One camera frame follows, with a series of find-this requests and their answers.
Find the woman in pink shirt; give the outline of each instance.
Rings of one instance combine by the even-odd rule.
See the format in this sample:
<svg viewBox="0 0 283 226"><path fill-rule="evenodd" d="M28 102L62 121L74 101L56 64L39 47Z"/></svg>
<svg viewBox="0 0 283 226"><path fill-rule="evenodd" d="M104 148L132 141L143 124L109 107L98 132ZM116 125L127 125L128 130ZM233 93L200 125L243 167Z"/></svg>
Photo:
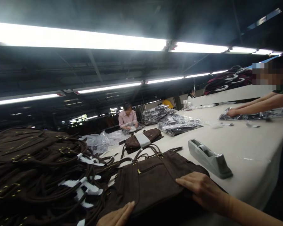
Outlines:
<svg viewBox="0 0 283 226"><path fill-rule="evenodd" d="M124 124L133 121L136 122L135 127L137 127L136 113L132 110L132 105L126 102L124 105L124 110L119 113L119 126L122 129L129 130L131 127L125 126Z"/></svg>

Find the yellow shirt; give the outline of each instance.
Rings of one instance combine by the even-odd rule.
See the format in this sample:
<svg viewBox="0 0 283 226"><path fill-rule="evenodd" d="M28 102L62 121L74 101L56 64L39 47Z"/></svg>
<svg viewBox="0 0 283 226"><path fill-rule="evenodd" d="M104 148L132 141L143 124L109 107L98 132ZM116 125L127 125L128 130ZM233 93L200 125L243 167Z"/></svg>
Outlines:
<svg viewBox="0 0 283 226"><path fill-rule="evenodd" d="M168 101L168 100L164 100L161 104L163 104L163 105L168 105L168 108L173 108L173 107L174 107L174 106L171 104L171 102Z"/></svg>

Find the pink shirt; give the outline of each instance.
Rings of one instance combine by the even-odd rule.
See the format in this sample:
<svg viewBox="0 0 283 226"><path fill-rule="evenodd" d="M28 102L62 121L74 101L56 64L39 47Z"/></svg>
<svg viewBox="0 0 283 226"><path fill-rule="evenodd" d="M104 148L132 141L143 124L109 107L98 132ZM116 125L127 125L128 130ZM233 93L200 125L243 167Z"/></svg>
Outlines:
<svg viewBox="0 0 283 226"><path fill-rule="evenodd" d="M121 111L119 113L119 126L122 127L124 124L137 121L135 111L131 111L129 117L127 116L125 111Z"/></svg>

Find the hanging cord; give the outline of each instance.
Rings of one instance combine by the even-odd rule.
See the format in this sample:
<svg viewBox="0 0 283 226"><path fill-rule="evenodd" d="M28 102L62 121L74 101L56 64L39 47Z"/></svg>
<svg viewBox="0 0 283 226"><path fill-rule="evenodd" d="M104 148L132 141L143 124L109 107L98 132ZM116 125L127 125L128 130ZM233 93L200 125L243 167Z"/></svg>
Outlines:
<svg viewBox="0 0 283 226"><path fill-rule="evenodd" d="M195 77L193 77L194 81L193 81L193 84L194 84L194 92L193 92L193 97L195 97Z"/></svg>
<svg viewBox="0 0 283 226"><path fill-rule="evenodd" d="M125 157L125 150L126 150L125 146L126 146L126 144L124 144L124 146L123 146L122 156L120 157L120 159L123 159L123 157Z"/></svg>

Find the zipper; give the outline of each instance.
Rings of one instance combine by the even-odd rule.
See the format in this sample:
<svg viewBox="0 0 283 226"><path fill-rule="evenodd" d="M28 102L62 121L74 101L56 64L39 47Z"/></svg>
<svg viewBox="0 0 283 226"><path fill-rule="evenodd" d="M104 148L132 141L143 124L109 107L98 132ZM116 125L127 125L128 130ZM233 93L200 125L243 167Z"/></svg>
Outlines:
<svg viewBox="0 0 283 226"><path fill-rule="evenodd" d="M45 139L47 139L48 137L36 137L36 138L39 138L39 139L38 139L38 140L33 140L33 141L27 141L27 142L25 142L24 144L22 144L22 145L16 147L15 149L12 148L11 151L5 152L5 153L2 154L1 156L4 156L4 155L6 155L6 154L11 154L11 153L13 153L13 152L17 152L17 151L23 150L23 149L25 149L25 148L29 148L29 147L31 147L31 146L33 146L33 145L39 144L39 143L43 142Z"/></svg>
<svg viewBox="0 0 283 226"><path fill-rule="evenodd" d="M150 169L153 169L155 166L159 166L159 165L163 165L163 163L159 163L159 164L156 164L156 165L154 165L154 166L151 166L150 168L145 169L145 170L143 171L143 173L145 173L145 172L149 171Z"/></svg>

